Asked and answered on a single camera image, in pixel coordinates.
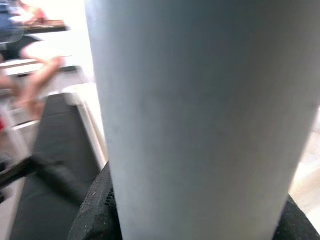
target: human leg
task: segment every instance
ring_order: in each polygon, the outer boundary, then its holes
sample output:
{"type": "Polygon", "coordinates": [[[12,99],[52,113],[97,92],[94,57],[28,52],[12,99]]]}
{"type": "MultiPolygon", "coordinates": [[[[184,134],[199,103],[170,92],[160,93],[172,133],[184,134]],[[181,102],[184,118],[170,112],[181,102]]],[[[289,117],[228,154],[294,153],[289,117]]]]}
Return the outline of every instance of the human leg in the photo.
{"type": "Polygon", "coordinates": [[[29,76],[27,86],[18,102],[21,107],[30,111],[34,119],[39,119],[41,111],[37,97],[63,64],[63,57],[44,41],[27,45],[19,54],[22,59],[34,59],[43,64],[40,70],[29,76]]]}

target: floor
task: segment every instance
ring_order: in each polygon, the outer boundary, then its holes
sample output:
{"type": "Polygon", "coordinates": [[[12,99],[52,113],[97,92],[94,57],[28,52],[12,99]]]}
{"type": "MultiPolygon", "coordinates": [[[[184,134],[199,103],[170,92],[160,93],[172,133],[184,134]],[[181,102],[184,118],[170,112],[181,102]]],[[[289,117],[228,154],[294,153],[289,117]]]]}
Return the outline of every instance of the floor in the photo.
{"type": "MultiPolygon", "coordinates": [[[[24,82],[26,78],[20,78],[19,81],[24,82]]],[[[52,83],[44,91],[43,95],[57,93],[64,88],[83,83],[82,76],[77,71],[62,72],[52,81],[52,83]]],[[[25,112],[19,112],[15,114],[15,122],[23,123],[28,118],[25,112]]],[[[20,129],[25,142],[28,145],[29,150],[33,149],[33,145],[37,136],[38,124],[27,124],[27,127],[20,129]]],[[[18,159],[17,151],[12,145],[9,137],[5,132],[1,133],[0,139],[0,154],[6,153],[12,157],[12,164],[17,163],[21,159],[18,159]]],[[[17,204],[20,199],[21,189],[23,187],[24,180],[19,180],[10,185],[5,194],[8,199],[0,204],[0,240],[7,240],[10,233],[11,225],[13,224],[16,214],[17,204]]]]}
{"type": "Polygon", "coordinates": [[[320,233],[320,111],[289,193],[320,233]]]}

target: white cylinder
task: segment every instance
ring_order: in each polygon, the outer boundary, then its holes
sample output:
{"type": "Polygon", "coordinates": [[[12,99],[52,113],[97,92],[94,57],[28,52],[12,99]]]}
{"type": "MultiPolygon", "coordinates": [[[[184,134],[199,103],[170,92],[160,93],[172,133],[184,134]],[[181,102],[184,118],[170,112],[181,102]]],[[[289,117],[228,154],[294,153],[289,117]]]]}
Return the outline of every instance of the white cylinder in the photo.
{"type": "Polygon", "coordinates": [[[270,240],[318,108],[320,1],[95,0],[124,240],[270,240]]]}

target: chair leg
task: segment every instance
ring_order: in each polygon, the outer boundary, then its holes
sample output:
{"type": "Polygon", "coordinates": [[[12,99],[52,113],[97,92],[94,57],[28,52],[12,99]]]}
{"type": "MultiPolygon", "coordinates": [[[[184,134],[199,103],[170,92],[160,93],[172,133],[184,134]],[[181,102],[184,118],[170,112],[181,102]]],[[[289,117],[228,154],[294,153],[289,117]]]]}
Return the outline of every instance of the chair leg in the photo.
{"type": "Polygon", "coordinates": [[[4,130],[10,138],[18,159],[21,160],[30,156],[30,150],[22,134],[14,128],[15,121],[13,116],[11,115],[9,105],[10,101],[7,101],[7,103],[0,108],[0,114],[4,122],[4,130]]]}

